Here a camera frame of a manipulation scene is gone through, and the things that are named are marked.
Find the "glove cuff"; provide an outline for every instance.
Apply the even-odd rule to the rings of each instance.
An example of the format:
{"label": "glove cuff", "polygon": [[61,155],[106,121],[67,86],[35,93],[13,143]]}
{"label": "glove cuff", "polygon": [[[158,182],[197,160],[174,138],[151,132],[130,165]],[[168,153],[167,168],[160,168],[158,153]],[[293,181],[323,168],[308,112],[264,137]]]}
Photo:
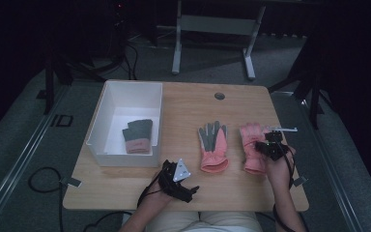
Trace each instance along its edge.
{"label": "glove cuff", "polygon": [[243,170],[254,175],[266,175],[264,159],[246,159]]}
{"label": "glove cuff", "polygon": [[265,175],[266,165],[263,155],[255,150],[253,146],[246,146],[243,150],[245,151],[245,165],[243,166],[243,170],[251,174]]}
{"label": "glove cuff", "polygon": [[228,159],[224,153],[203,152],[201,160],[201,170],[210,173],[221,172],[228,167]]}
{"label": "glove cuff", "polygon": [[126,142],[126,152],[133,153],[149,153],[150,152],[150,139],[138,138]]}

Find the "forearm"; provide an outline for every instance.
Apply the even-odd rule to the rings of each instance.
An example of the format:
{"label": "forearm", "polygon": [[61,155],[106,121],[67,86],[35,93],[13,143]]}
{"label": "forearm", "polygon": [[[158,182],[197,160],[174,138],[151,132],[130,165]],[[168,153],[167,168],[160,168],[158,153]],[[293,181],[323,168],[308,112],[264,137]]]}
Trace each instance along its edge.
{"label": "forearm", "polygon": [[147,224],[163,211],[165,205],[148,199],[143,201],[119,232],[142,232]]}
{"label": "forearm", "polygon": [[[305,231],[288,189],[274,189],[275,209],[282,223],[296,232]],[[277,231],[285,231],[278,223]]]}

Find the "wooden table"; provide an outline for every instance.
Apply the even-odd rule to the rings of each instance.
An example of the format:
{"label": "wooden table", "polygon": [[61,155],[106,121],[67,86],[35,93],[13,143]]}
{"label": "wooden table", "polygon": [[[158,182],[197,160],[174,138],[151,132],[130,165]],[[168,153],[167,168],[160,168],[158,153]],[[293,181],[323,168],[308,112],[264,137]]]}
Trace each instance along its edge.
{"label": "wooden table", "polygon": [[[214,97],[222,93],[225,99]],[[248,122],[280,126],[270,94],[265,87],[199,83],[163,83],[161,164],[183,159],[191,176],[185,188],[200,186],[190,203],[173,200],[170,211],[271,211],[273,193],[267,177],[243,171],[244,152],[239,127]],[[221,173],[200,170],[201,152],[197,130],[219,120],[228,127],[228,168]],[[69,187],[67,209],[134,210],[139,195],[159,168],[100,167],[85,142],[72,176],[82,181]],[[308,209],[302,186],[291,193],[298,211]]]}

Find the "dark background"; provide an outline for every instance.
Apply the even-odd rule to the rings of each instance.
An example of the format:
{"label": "dark background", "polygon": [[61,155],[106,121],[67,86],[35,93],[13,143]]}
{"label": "dark background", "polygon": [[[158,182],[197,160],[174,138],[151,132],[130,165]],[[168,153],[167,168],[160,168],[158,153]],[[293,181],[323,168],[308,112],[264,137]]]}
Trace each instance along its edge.
{"label": "dark background", "polygon": [[[116,4],[123,8],[116,10]],[[245,12],[209,4],[194,1],[184,11],[255,18],[250,8]],[[156,25],[175,25],[176,8],[176,1],[168,0],[0,0],[0,120],[26,83],[43,69],[48,54],[66,53],[90,65],[94,57],[124,53],[118,41],[125,35],[114,30],[117,21],[137,28],[157,44]],[[291,75],[322,64],[323,89],[371,175],[371,1],[272,2],[260,32],[308,38]]]}

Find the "dark gray glove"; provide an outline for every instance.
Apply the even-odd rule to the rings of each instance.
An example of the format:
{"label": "dark gray glove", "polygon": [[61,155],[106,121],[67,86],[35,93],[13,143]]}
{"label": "dark gray glove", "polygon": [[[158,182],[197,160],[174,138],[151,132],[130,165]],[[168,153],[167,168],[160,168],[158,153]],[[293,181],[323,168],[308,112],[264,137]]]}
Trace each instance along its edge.
{"label": "dark gray glove", "polygon": [[136,120],[128,123],[128,128],[123,130],[128,154],[150,152],[152,127],[153,121],[151,119]]}
{"label": "dark gray glove", "polygon": [[204,129],[198,130],[201,141],[201,170],[205,172],[220,172],[228,166],[225,157],[227,151],[227,127],[218,121],[207,124]]}

